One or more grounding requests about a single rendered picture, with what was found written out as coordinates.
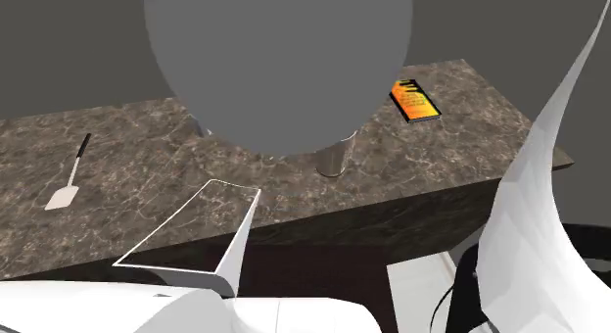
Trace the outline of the white curved tall shape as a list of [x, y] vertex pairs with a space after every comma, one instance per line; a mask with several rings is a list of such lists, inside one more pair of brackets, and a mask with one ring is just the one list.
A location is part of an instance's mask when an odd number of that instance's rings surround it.
[[611, 333], [611, 288], [571, 243], [552, 188], [559, 128], [599, 32], [533, 121], [479, 239], [479, 297], [499, 333]]

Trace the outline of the white rounded low shape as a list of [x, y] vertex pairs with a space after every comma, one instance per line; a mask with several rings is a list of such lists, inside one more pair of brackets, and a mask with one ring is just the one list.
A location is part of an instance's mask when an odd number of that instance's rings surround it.
[[116, 282], [0, 281], [0, 333], [383, 333], [363, 305]]

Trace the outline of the orange and black book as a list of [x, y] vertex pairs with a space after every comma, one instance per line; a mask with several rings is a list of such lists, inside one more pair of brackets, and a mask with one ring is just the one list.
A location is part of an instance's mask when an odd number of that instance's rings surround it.
[[408, 123], [439, 119], [441, 111], [415, 79], [401, 79], [394, 83], [391, 100]]

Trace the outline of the white thin-walled open box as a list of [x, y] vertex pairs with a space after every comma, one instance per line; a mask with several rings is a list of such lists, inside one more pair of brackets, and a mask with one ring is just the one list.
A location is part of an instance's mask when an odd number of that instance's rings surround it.
[[114, 266], [150, 271], [168, 286], [234, 298], [260, 193], [210, 179]]

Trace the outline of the silver metal cylinder cup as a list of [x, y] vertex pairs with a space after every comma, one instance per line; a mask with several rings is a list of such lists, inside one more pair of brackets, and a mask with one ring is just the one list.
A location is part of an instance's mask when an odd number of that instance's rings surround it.
[[340, 176], [345, 171], [352, 155], [356, 135], [355, 130], [349, 137], [317, 151], [314, 154], [317, 172], [326, 177]]

